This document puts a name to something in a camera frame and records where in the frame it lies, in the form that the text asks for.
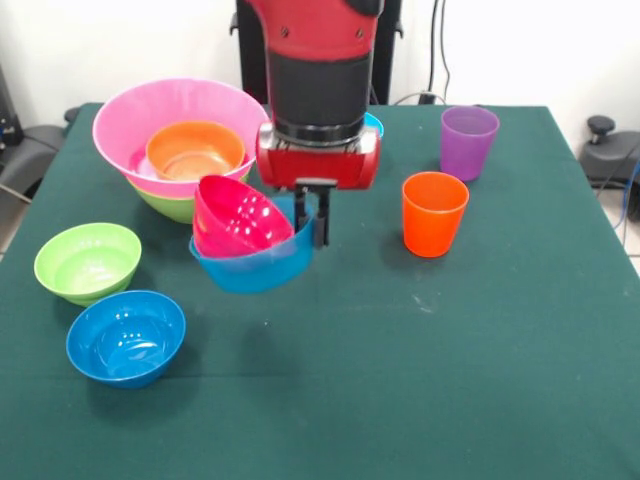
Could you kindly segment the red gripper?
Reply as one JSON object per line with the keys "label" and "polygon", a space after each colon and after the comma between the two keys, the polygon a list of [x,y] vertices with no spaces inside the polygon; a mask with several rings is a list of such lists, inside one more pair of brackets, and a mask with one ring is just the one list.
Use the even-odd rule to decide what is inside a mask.
{"label": "red gripper", "polygon": [[[311,221],[306,209],[309,185],[342,190],[365,190],[377,174],[381,150],[379,131],[365,127],[353,142],[337,147],[308,147],[281,139],[274,125],[260,126],[256,138],[256,163],[264,184],[294,189],[294,228],[299,232]],[[314,246],[329,245],[330,188],[317,187]]]}

